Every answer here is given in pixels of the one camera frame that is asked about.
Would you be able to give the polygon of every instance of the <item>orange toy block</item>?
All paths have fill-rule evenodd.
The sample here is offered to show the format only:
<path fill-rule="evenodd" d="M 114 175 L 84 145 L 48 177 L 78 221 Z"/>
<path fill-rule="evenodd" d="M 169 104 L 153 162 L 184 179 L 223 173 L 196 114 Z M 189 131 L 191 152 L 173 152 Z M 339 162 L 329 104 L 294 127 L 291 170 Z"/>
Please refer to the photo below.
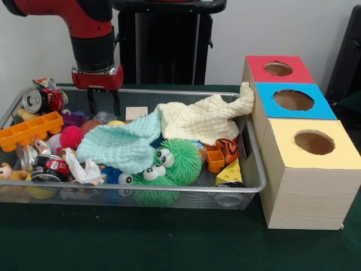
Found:
<path fill-rule="evenodd" d="M 63 118 L 56 111 L 36 117 L 0 130 L 0 146 L 5 152 L 14 151 L 17 143 L 25 146 L 31 144 L 33 138 L 46 138 L 47 132 L 60 133 L 62 125 L 64 125 Z"/>
<path fill-rule="evenodd" d="M 212 173 L 221 172 L 222 168 L 226 165 L 224 156 L 221 151 L 207 151 L 206 159 L 208 163 L 208 170 Z"/>

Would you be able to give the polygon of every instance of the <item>red box top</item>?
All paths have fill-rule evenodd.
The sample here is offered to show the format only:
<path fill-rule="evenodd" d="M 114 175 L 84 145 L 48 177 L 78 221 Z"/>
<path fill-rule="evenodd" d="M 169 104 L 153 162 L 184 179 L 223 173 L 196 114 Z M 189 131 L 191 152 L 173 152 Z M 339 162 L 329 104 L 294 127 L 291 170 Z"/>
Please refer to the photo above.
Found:
<path fill-rule="evenodd" d="M 248 55 L 246 60 L 258 83 L 314 84 L 314 80 L 299 56 Z"/>

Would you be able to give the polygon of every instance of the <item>black robot stand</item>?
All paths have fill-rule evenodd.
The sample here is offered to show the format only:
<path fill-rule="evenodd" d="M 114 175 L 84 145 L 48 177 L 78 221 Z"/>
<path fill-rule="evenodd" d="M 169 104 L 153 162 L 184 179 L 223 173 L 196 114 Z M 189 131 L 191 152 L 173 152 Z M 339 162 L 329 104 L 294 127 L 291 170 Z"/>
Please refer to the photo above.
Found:
<path fill-rule="evenodd" d="M 223 11 L 226 2 L 112 0 L 119 10 L 124 83 L 203 85 L 212 47 L 210 14 Z"/>

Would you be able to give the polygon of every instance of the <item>shape sorter box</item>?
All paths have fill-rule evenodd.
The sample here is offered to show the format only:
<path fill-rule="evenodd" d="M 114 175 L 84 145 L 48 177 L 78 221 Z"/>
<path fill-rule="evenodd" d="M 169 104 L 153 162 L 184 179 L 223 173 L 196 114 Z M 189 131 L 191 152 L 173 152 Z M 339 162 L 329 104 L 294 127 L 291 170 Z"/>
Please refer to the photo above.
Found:
<path fill-rule="evenodd" d="M 337 120 L 315 84 L 256 83 L 252 119 L 261 150 L 269 117 Z"/>
<path fill-rule="evenodd" d="M 245 59 L 243 82 L 314 84 L 314 80 L 299 56 L 248 55 Z"/>
<path fill-rule="evenodd" d="M 268 228 L 341 227 L 361 185 L 361 157 L 340 121 L 269 119 L 261 155 Z"/>

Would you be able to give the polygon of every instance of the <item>crumpled paper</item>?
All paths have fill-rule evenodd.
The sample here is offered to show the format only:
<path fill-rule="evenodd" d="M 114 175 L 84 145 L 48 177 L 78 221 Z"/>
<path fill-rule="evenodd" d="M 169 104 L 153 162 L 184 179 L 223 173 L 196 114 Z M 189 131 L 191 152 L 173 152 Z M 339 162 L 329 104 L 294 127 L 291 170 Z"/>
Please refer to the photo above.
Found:
<path fill-rule="evenodd" d="M 94 161 L 86 159 L 85 169 L 83 169 L 75 155 L 71 152 L 70 148 L 65 150 L 65 161 L 69 166 L 70 172 L 75 178 L 73 182 L 78 182 L 82 185 L 88 183 L 98 185 L 104 182 L 98 165 Z"/>

